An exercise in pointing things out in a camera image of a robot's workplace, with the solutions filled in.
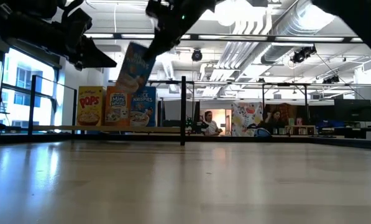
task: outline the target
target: shelf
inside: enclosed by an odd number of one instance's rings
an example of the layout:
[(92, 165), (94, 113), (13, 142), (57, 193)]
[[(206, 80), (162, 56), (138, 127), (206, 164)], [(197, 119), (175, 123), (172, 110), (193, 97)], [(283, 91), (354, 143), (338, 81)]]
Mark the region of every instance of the shelf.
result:
[(74, 131), (127, 131), (139, 133), (180, 133), (180, 128), (162, 127), (115, 127), (115, 126), (34, 126), (34, 131), (50, 130)]

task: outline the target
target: pops cereal box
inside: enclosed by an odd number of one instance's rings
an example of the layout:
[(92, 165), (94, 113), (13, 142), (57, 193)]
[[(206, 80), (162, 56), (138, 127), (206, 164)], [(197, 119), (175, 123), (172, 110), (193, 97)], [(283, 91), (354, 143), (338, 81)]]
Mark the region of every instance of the pops cereal box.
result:
[(135, 93), (145, 87), (156, 61), (156, 57), (148, 61), (143, 59), (147, 50), (142, 45), (133, 42), (129, 44), (116, 81), (118, 90), (126, 93)]
[(131, 94), (109, 86), (106, 92), (105, 125), (129, 126), (130, 105)]
[(77, 125), (101, 126), (104, 122), (104, 94), (102, 86), (80, 86)]

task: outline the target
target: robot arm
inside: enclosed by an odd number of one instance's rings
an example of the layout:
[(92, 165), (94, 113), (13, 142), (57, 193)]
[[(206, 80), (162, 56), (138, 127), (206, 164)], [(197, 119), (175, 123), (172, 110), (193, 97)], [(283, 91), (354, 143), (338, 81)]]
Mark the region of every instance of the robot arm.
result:
[[(180, 43), (201, 15), (224, 0), (149, 0), (146, 13), (158, 20), (153, 39), (144, 59), (158, 56)], [(371, 0), (311, 0), (322, 10), (339, 16), (371, 48)]]
[[(0, 38), (9, 45), (17, 41), (65, 57), (75, 68), (116, 67), (116, 62), (97, 49), (84, 33), (91, 18), (78, 7), (84, 0), (0, 0)], [(61, 22), (48, 23), (63, 8)]]
[(371, 49), (371, 0), (311, 0), (323, 11), (340, 17)]
[(156, 57), (180, 43), (181, 37), (195, 24), (202, 14), (224, 0), (149, 0), (146, 14), (158, 20), (155, 38), (144, 59)]

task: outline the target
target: blue cereal box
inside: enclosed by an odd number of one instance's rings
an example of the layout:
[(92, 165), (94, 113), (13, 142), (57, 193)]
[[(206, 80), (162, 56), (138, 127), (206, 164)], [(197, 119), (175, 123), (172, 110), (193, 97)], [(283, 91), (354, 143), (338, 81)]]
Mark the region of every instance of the blue cereal box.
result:
[(146, 86), (134, 93), (131, 99), (130, 125), (133, 127), (156, 126), (156, 87)]
[(142, 91), (155, 65), (156, 58), (145, 61), (142, 57), (148, 48), (131, 42), (124, 56), (116, 81), (116, 88), (126, 93)]

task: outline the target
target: mini-wheats cereal box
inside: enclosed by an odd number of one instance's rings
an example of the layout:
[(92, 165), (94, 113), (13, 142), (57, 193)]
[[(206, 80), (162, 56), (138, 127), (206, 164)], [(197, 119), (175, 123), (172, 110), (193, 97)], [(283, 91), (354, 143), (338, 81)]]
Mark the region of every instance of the mini-wheats cereal box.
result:
[(132, 127), (156, 126), (156, 87), (145, 86), (131, 99), (130, 125)]
[(104, 123), (105, 88), (103, 86), (80, 86), (78, 94), (77, 124), (101, 126)]
[(109, 86), (106, 91), (105, 125), (130, 126), (131, 94)]

